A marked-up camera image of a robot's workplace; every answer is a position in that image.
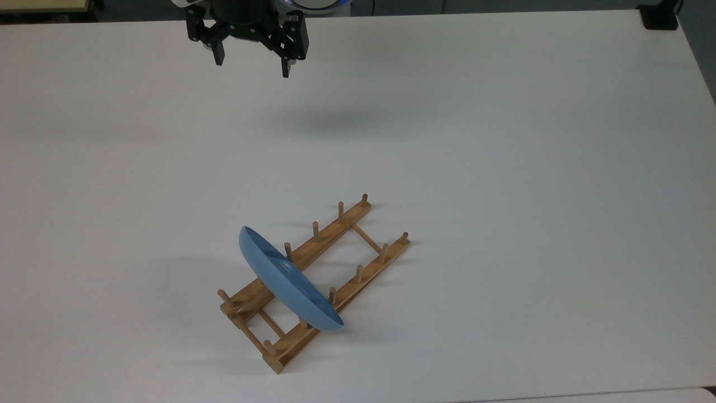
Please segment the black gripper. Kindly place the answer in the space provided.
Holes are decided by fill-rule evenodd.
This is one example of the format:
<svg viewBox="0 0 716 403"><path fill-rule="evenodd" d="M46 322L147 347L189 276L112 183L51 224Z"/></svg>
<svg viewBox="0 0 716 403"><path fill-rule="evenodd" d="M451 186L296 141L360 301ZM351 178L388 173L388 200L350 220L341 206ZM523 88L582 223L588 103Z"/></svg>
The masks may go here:
<svg viewBox="0 0 716 403"><path fill-rule="evenodd" d="M225 58L223 41L229 36L265 43L281 59L282 76L289 77L291 67L306 59L309 47L306 18L303 11L279 13L273 1L210 1L210 15L215 20L206 26L207 9L192 4L186 7L187 37L210 49L215 64Z"/></svg>

